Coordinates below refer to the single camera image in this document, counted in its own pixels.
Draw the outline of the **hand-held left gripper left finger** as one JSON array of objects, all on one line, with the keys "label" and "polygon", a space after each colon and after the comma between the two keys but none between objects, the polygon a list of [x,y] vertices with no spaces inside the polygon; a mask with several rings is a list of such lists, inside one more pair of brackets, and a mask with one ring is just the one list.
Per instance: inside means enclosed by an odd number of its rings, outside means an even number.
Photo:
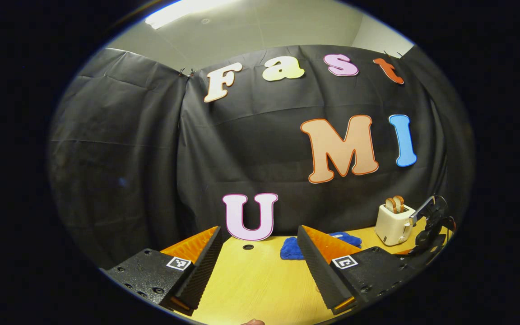
[{"label": "hand-held left gripper left finger", "polygon": [[191,316],[222,245],[221,227],[215,226],[161,251],[143,249],[105,274],[145,300]]}]

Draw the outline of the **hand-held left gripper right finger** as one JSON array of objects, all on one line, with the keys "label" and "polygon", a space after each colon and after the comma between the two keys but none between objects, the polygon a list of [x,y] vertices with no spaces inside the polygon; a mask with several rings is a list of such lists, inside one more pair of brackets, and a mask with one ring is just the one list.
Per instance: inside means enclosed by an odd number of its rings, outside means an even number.
[{"label": "hand-held left gripper right finger", "polygon": [[308,226],[299,226],[297,242],[334,315],[363,309],[418,273],[413,264],[380,247],[362,250]]}]

